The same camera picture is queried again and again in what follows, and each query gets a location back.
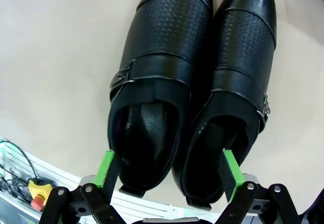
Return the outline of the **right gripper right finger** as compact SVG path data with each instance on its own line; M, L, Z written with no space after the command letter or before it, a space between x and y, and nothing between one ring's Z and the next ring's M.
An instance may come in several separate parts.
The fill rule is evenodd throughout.
M246 180L231 150L221 152L219 176L228 205L217 223L242 223L247 214L256 214L261 223L301 223L287 188Z

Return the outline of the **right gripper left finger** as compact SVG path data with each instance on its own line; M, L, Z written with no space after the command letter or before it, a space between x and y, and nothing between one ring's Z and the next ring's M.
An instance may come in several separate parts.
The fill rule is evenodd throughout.
M117 157L107 151L90 183L73 191L61 186L51 190L44 207L44 223L79 223L83 216L92 216L96 223L124 223L110 204L117 177Z

